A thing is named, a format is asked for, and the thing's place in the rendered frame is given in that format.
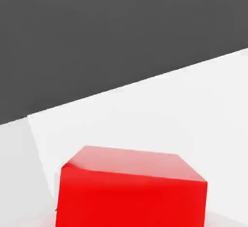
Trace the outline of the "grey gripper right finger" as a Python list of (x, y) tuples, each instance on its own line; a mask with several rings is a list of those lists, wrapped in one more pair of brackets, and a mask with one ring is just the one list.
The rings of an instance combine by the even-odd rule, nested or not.
[(207, 211), (205, 214), (204, 227), (248, 227), (248, 225), (220, 214)]

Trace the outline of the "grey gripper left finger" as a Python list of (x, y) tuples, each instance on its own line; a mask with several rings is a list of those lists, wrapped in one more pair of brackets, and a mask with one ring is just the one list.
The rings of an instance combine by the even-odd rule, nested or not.
[(55, 227), (57, 217), (57, 209), (49, 211), (44, 216), (39, 218), (36, 227)]

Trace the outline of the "small red cube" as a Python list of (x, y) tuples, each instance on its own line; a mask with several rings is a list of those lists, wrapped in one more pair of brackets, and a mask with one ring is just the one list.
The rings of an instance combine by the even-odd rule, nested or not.
[(204, 227), (207, 185), (177, 154), (85, 146), (62, 166), (55, 227)]

